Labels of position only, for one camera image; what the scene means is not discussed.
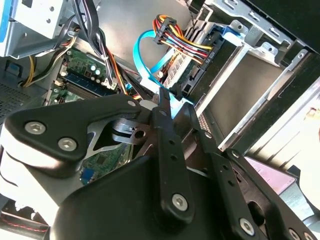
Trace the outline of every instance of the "capacitor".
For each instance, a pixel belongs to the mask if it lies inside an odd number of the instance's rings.
[[[96,65],[91,65],[91,67],[90,67],[90,70],[91,71],[95,71],[97,69],[97,66]]]
[[[97,70],[95,70],[94,73],[95,73],[95,75],[99,76],[101,74],[101,71],[100,71],[100,69],[97,69]]]
[[[164,76],[164,73],[162,71],[159,71],[158,72],[158,78],[162,79]]]

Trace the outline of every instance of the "mesh panel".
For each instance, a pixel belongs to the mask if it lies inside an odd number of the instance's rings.
[[[29,96],[0,83],[0,124],[8,113],[29,99]]]
[[[199,120],[201,129],[206,130],[207,132],[211,133],[209,125],[207,124],[206,118],[203,114],[201,114],[199,116],[198,120]]]

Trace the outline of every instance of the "motherboard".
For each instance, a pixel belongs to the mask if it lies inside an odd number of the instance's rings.
[[[63,59],[57,79],[46,97],[45,105],[58,105],[104,97],[117,93],[117,84],[104,84],[105,66],[87,54],[70,49]],[[85,159],[79,171],[80,181],[86,185],[128,163],[132,146],[121,143],[118,148],[102,151]]]

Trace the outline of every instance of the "silver screw head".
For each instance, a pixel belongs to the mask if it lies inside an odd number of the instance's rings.
[[[304,237],[305,237],[306,240],[314,240],[314,239],[312,238],[312,236],[310,236],[310,234],[307,233],[307,232],[304,233]]]
[[[46,126],[38,121],[30,121],[25,126],[24,129],[34,135],[41,135],[46,131]]]
[[[188,209],[188,202],[181,194],[174,194],[172,196],[173,205],[180,211],[185,212]]]
[[[240,157],[240,155],[236,151],[232,151],[232,155],[235,156],[236,158]]]
[[[300,240],[300,237],[298,236],[298,234],[295,232],[295,230],[293,229],[289,229],[289,233],[291,234],[291,236],[293,237],[294,240]]]
[[[240,226],[241,226],[242,230],[246,234],[248,234],[249,236],[255,235],[255,229],[247,219],[241,218],[239,223],[240,223]]]
[[[208,138],[208,139],[212,139],[212,135],[209,132],[205,132],[204,135]]]
[[[159,112],[160,112],[163,116],[167,116],[167,113],[166,113],[165,111],[160,110]]]
[[[58,145],[62,150],[67,152],[72,152],[77,148],[76,141],[69,137],[61,138],[58,142]]]
[[[132,106],[132,107],[135,107],[135,106],[136,106],[135,102],[133,102],[133,101],[128,101],[128,104],[129,104],[130,106]]]

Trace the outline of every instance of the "yellow wire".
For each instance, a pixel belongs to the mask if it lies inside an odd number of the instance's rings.
[[[183,35],[180,35],[180,34],[178,33],[178,31],[177,31],[172,25],[170,25],[169,27],[171,28],[171,30],[173,31],[173,33],[174,33],[175,35],[177,35],[177,37],[180,37],[181,39],[183,39],[183,40],[186,41],[187,43],[189,43],[189,44],[191,44],[191,45],[193,45],[193,46],[195,46],[195,47],[202,48],[202,49],[209,49],[209,50],[212,49],[211,46],[200,45],[200,44],[194,43],[194,42],[192,42],[192,41],[189,41],[189,40],[186,39]]]
[[[34,59],[33,59],[32,56],[29,56],[29,59],[30,59],[30,72],[29,72],[29,76],[28,76],[25,84],[23,85],[23,87],[26,87],[32,81],[32,78],[33,78],[34,73],[35,73]]]
[[[164,21],[165,18],[169,18],[169,16],[167,15],[160,15],[159,16],[160,20],[161,21]],[[200,44],[197,44],[197,43],[194,43],[192,41],[189,41],[188,39],[185,38],[185,36],[183,36],[182,34],[180,34],[174,26],[172,25],[169,25],[169,27],[171,28],[171,30],[173,31],[173,33],[178,37],[178,38],[181,38],[182,40],[184,40],[185,42],[195,46],[195,47],[198,47],[198,48],[201,48],[201,49],[208,49],[208,50],[211,50],[212,47],[211,46],[205,46],[205,45],[200,45]]]
[[[168,42],[166,42],[166,41],[163,41],[163,40],[161,40],[161,43],[166,44],[166,45],[168,45],[168,46],[171,47],[171,48],[174,48],[175,50],[177,50],[179,53],[181,53],[181,54],[183,54],[183,55],[187,55],[187,56],[190,57],[192,60],[196,61],[198,64],[202,64],[201,61],[199,61],[198,59],[194,58],[193,56],[190,56],[190,55],[182,52],[180,49],[176,48],[176,47],[173,46],[172,44],[170,44],[170,43],[168,43]]]

